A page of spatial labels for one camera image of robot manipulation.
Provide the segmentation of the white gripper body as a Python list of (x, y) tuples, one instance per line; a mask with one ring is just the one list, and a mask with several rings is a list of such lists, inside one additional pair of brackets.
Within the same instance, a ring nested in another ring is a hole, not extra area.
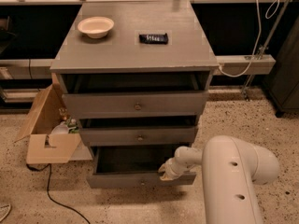
[(166, 171), (164, 173), (173, 178), (173, 180), (178, 179), (188, 171), (187, 167), (178, 163), (175, 158), (167, 160), (165, 164)]

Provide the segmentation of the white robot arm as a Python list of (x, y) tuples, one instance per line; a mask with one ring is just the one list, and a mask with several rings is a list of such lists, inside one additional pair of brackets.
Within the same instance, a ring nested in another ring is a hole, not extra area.
[(202, 167), (206, 224), (263, 224), (254, 187), (278, 178), (279, 162), (272, 151), (218, 135), (203, 149), (178, 147), (158, 172), (170, 181), (196, 165)]

